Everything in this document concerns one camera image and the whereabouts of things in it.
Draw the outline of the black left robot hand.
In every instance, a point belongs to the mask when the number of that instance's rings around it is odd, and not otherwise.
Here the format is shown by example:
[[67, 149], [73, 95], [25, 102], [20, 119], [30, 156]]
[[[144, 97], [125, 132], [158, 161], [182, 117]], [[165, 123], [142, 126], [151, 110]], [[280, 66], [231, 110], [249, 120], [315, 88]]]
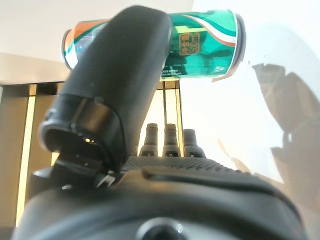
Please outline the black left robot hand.
[[293, 203], [210, 159], [124, 169], [169, 54], [165, 12], [131, 6], [97, 35], [39, 128], [37, 171], [14, 240], [305, 240]]

